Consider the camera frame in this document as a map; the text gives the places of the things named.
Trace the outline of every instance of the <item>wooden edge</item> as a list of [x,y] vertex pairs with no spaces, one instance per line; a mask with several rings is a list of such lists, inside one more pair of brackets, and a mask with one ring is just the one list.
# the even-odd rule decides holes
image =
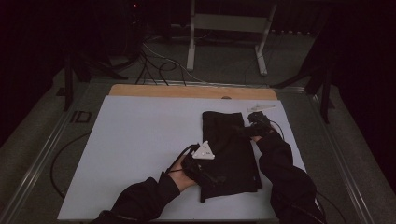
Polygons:
[[112,96],[152,96],[182,98],[231,98],[239,100],[277,100],[271,89],[251,89],[234,87],[195,87],[195,86],[150,86],[116,84],[109,95]]

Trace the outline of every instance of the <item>person's arm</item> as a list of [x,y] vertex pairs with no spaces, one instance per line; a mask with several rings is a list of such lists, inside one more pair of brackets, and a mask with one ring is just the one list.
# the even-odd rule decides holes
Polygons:
[[124,223],[125,219],[144,222],[159,217],[164,207],[180,192],[195,185],[195,182],[180,170],[182,160],[183,158],[180,158],[172,168],[178,171],[169,174],[162,172],[158,182],[150,177],[125,189],[111,210],[102,212],[91,224]]
[[260,170],[273,184],[271,205],[281,223],[326,223],[315,203],[317,188],[293,165],[290,145],[277,132],[252,139],[262,153]]

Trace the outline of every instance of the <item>hand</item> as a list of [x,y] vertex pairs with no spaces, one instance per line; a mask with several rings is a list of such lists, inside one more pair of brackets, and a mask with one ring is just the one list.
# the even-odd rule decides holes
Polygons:
[[251,137],[251,140],[253,140],[255,142],[258,142],[260,139],[262,139],[261,136],[253,136],[253,137]]
[[251,138],[251,140],[253,140],[255,142],[258,142],[260,139],[262,139],[261,136],[253,136],[253,137],[250,137],[250,138]]
[[178,190],[182,192],[188,187],[196,185],[195,181],[191,180],[189,177],[184,174],[184,171],[181,167],[181,162],[185,156],[180,157],[180,159],[175,163],[175,165],[171,168],[171,172],[169,172],[169,176],[175,181],[175,184],[178,187]]

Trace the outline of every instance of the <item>sleeve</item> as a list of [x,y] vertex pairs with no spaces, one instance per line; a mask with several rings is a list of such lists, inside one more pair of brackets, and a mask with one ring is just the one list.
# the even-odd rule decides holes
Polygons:
[[259,166],[272,182],[271,205],[280,223],[326,223],[316,205],[317,188],[309,175],[293,165],[291,148],[276,132],[257,142]]
[[158,183],[150,177],[125,189],[111,210],[102,212],[91,224],[125,223],[120,217],[128,217],[139,222],[155,219],[179,194],[180,191],[172,178],[162,172]]

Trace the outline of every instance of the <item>white board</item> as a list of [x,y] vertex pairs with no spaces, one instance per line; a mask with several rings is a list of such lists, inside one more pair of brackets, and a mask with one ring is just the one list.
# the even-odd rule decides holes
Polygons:
[[[305,170],[280,101],[107,96],[58,218],[95,219],[102,210],[110,209],[128,186],[150,176],[158,180],[185,147],[202,144],[203,112],[241,112],[248,126],[247,109],[257,104],[276,106],[263,113],[280,125],[294,165]],[[261,153],[252,144],[258,160]],[[258,192],[211,198],[204,203],[199,202],[199,187],[191,187],[165,207],[159,220],[275,218],[269,203],[272,185],[263,174],[261,178]]]

